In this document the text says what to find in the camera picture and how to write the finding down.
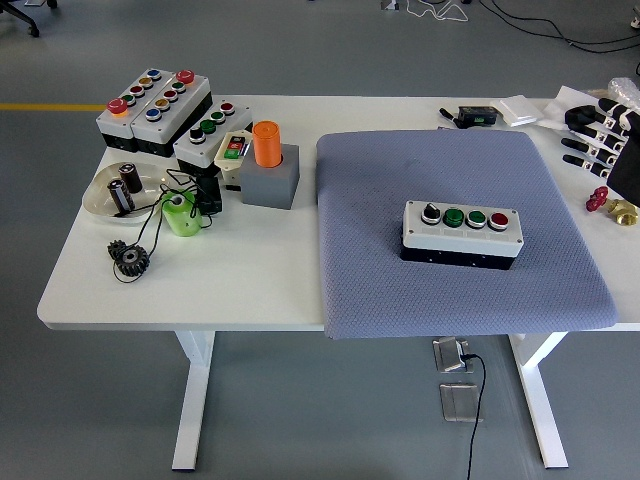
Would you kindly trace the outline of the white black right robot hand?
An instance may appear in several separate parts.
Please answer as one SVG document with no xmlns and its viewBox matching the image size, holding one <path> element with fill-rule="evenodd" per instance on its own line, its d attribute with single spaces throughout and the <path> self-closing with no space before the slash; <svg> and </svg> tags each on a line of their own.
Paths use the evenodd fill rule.
<svg viewBox="0 0 640 480">
<path fill-rule="evenodd" d="M 598 106 L 583 105 L 565 112 L 564 120 L 576 139 L 561 143 L 582 157 L 566 153 L 565 163 L 606 180 L 624 200 L 639 206 L 639 114 L 608 98 Z"/>
</svg>

